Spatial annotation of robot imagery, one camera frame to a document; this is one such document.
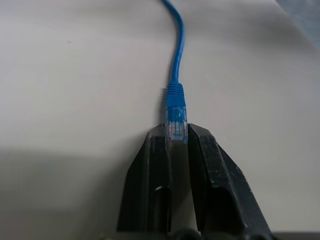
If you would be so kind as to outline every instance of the blue cable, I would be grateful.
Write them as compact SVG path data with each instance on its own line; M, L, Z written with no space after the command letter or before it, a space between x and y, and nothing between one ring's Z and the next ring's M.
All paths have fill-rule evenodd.
M184 23L176 8L168 1L161 0L174 17L178 28L178 41L171 69L171 82L167 86L165 106L165 130L169 142L188 142L187 108L184 88L179 83L179 67L184 50Z
M182 53L184 51L184 44L185 44L185 27L184 22L182 21L182 18L177 11L177 9L168 1L168 0L161 0L163 4L168 8L168 10L171 12L172 16L174 17L176 21L176 25L178 28L178 41L177 46L175 50L174 60L172 64L172 70L171 70L171 82L172 83L178 83L179 82L179 68L180 68L180 62Z

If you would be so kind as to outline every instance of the white desk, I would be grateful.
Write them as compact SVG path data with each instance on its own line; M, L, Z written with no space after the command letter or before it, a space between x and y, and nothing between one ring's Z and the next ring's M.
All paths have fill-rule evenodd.
M173 3L188 121L240 166L272 231L319 230L319 53L272 0ZM158 0L10 0L0 32L0 239L114 230L126 171L161 122L169 13Z

